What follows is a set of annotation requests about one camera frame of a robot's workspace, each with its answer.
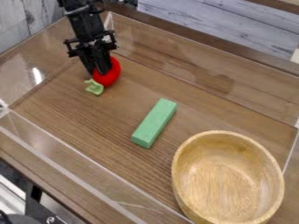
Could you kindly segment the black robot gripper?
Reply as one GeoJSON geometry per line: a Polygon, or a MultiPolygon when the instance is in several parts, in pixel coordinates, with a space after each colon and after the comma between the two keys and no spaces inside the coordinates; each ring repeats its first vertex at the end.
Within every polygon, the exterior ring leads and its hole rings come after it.
{"type": "Polygon", "coordinates": [[[101,75],[108,73],[112,68],[109,52],[117,49],[113,30],[104,30],[100,34],[87,39],[65,39],[63,44],[67,46],[68,55],[71,57],[79,56],[89,74],[93,73],[95,68],[101,75]]]}

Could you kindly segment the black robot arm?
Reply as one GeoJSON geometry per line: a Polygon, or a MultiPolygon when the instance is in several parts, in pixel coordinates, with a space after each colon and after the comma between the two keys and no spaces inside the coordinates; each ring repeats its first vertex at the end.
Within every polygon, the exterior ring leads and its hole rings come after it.
{"type": "Polygon", "coordinates": [[[105,75],[112,69],[109,52],[117,49],[115,31],[105,28],[100,14],[105,8],[97,8],[99,0],[56,0],[64,9],[64,15],[75,37],[65,39],[69,57],[79,57],[91,74],[97,71],[105,75]]]}

